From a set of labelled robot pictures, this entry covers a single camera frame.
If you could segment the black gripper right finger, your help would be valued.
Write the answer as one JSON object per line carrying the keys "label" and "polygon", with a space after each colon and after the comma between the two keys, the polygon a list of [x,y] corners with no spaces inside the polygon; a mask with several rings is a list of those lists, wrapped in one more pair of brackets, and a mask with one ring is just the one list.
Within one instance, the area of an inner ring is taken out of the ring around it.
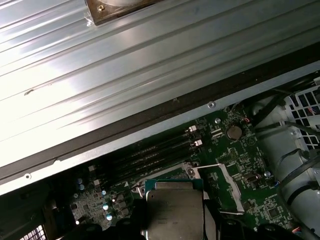
{"label": "black gripper right finger", "polygon": [[214,200],[204,201],[204,232],[208,240],[300,240],[301,237],[273,224],[253,230],[233,218],[225,218]]}

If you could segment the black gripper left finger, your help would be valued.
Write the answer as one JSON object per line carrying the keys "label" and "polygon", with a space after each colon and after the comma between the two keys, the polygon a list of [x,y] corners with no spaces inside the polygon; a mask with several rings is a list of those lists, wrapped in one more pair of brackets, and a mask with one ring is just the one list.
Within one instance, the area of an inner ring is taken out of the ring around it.
{"label": "black gripper left finger", "polygon": [[135,199],[130,217],[122,218],[106,230],[95,223],[85,223],[66,233],[63,240],[144,240],[141,231],[147,226],[147,201]]}

